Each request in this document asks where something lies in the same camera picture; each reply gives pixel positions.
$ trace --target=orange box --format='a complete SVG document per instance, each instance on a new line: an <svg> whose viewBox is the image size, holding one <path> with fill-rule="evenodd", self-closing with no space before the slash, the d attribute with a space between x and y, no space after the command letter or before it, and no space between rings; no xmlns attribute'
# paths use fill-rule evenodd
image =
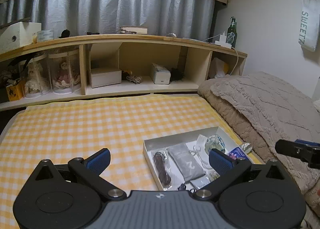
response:
<svg viewBox="0 0 320 229"><path fill-rule="evenodd" d="M22 82L15 86L6 87L9 101L17 101L23 97Z"/></svg>

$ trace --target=silver curtain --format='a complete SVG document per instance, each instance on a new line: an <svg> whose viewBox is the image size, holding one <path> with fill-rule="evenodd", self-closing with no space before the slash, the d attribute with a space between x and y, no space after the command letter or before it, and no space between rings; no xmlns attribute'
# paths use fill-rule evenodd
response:
<svg viewBox="0 0 320 229"><path fill-rule="evenodd" d="M9 0L0 4L0 25L25 17L71 36L118 33L120 26L147 26L148 34L204 40L215 0Z"/></svg>

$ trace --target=bed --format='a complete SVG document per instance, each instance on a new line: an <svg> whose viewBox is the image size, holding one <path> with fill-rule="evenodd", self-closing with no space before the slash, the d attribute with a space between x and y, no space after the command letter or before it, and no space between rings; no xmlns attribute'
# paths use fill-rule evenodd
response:
<svg viewBox="0 0 320 229"><path fill-rule="evenodd" d="M242 143L200 97L149 95L29 106L0 138L0 228L18 229L12 205L41 159L67 163L107 147L111 164L101 177L127 194L157 190L143 156L143 140L213 126ZM259 163L254 155L249 157Z"/></svg>
<svg viewBox="0 0 320 229"><path fill-rule="evenodd" d="M279 139L320 142L320 114L311 99L282 79L263 72L207 80L199 86L198 94L243 141L253 145L264 162L278 158L313 212L320 216L320 171L275 151ZM307 210L307 220L313 228L319 228L318 217L309 207Z"/></svg>

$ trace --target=green glass bottle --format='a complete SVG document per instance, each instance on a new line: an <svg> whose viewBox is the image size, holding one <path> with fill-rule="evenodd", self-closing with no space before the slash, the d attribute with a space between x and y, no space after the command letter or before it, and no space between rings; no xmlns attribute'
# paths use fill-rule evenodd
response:
<svg viewBox="0 0 320 229"><path fill-rule="evenodd" d="M231 46L234 48L236 46L237 41L237 22L236 18L231 17L232 21L230 24L230 27L228 28L228 34L227 34L227 44L231 44Z"/></svg>

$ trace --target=drawstring bag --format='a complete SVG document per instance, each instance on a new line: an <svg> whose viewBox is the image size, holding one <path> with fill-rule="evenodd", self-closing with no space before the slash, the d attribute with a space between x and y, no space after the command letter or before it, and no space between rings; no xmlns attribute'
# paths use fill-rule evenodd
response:
<svg viewBox="0 0 320 229"><path fill-rule="evenodd" d="M311 52L316 50L319 36L320 3L318 0L302 0L299 44Z"/></svg>

